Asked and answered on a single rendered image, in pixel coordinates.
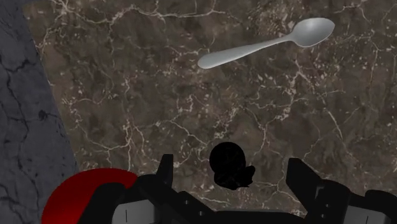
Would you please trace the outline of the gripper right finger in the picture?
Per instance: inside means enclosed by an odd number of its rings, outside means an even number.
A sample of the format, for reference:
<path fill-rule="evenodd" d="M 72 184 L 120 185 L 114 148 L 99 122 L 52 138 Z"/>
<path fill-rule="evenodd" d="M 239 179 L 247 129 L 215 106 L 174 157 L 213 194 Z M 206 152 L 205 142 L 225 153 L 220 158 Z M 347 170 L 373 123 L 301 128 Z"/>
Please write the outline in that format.
<path fill-rule="evenodd" d="M 299 158 L 288 160 L 286 184 L 307 211 L 305 224 L 397 224 L 397 196 L 382 190 L 358 195 Z"/>

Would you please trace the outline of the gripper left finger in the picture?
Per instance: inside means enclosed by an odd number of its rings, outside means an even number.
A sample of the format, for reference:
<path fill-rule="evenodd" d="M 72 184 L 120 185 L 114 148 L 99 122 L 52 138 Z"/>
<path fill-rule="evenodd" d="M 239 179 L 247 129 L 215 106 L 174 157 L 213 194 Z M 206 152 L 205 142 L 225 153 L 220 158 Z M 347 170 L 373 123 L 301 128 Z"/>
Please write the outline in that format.
<path fill-rule="evenodd" d="M 164 154 L 154 174 L 98 186 L 78 224 L 218 224 L 216 212 L 187 192 L 172 189 L 173 155 Z"/>

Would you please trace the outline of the red round object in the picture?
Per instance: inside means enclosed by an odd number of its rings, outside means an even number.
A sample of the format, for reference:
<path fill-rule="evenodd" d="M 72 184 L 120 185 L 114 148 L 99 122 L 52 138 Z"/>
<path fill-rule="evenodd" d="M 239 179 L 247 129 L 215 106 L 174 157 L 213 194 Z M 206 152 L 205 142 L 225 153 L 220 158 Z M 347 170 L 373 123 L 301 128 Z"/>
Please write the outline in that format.
<path fill-rule="evenodd" d="M 50 195 L 41 224 L 77 224 L 95 189 L 104 183 L 130 187 L 137 175 L 123 169 L 97 168 L 79 172 L 62 182 Z"/>

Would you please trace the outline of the black rounded object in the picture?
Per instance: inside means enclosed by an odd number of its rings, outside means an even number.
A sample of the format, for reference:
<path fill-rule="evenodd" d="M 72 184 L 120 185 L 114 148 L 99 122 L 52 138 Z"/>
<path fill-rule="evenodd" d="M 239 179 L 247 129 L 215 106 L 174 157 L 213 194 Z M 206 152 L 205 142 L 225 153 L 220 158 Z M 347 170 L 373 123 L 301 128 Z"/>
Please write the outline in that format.
<path fill-rule="evenodd" d="M 233 142 L 217 144 L 209 157 L 214 172 L 214 182 L 230 190 L 249 187 L 253 182 L 255 167 L 246 165 L 243 149 Z"/>

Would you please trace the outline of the grey spoon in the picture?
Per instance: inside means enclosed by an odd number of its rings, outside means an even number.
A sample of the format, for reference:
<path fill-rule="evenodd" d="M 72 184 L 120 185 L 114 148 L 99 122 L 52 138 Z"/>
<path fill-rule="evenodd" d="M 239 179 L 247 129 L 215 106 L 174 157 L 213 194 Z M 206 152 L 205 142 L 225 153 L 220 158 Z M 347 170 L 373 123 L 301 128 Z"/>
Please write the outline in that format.
<path fill-rule="evenodd" d="M 328 18 L 308 18 L 297 23 L 293 30 L 283 37 L 208 53 L 198 60 L 197 65 L 202 69 L 211 69 L 240 59 L 264 48 L 288 41 L 294 42 L 297 46 L 303 48 L 312 47 L 328 38 L 332 34 L 334 28 L 335 23 Z"/>

